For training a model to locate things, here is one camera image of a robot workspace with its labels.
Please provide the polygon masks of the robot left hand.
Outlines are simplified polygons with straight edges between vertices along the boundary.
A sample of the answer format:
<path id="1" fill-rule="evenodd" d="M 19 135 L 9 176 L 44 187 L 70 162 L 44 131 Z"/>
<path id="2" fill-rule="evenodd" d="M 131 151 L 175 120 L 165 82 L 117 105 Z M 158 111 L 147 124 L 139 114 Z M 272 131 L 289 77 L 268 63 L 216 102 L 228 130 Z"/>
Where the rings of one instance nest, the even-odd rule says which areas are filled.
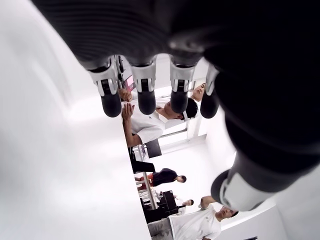
<path id="1" fill-rule="evenodd" d="M 187 107 L 200 58 L 200 112 L 218 107 L 237 154 L 211 195 L 251 211 L 320 163 L 320 3 L 317 0 L 36 0 L 89 72 L 104 113 L 120 114 L 115 56 L 131 65 L 142 113 L 155 109 L 158 54 L 170 56 L 171 106 Z"/>

